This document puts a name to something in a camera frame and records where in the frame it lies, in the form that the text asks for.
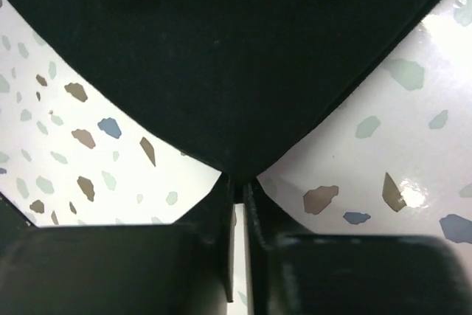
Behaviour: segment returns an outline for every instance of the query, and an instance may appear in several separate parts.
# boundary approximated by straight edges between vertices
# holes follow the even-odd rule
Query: black cloth
[[[138,123],[246,181],[314,129],[439,0],[9,1]]]

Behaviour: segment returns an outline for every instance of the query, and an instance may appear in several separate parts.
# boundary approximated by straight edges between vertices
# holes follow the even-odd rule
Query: speckled tabletop
[[[218,171],[107,101],[8,0],[0,37],[0,191],[32,223],[171,223],[212,188]],[[470,97],[472,0],[442,0],[261,184],[320,233],[446,238],[472,279]],[[245,314],[237,219],[229,313]]]

